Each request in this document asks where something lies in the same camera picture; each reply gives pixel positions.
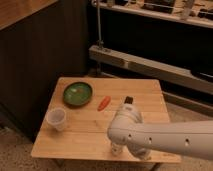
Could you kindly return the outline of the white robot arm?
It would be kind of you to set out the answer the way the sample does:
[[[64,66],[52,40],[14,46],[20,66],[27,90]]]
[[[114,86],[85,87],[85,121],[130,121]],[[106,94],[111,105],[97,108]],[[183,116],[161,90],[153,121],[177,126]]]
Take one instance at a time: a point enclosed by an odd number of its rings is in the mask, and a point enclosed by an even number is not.
[[[141,112],[124,103],[107,129],[112,143],[139,157],[143,149],[213,160],[213,121],[144,123]]]

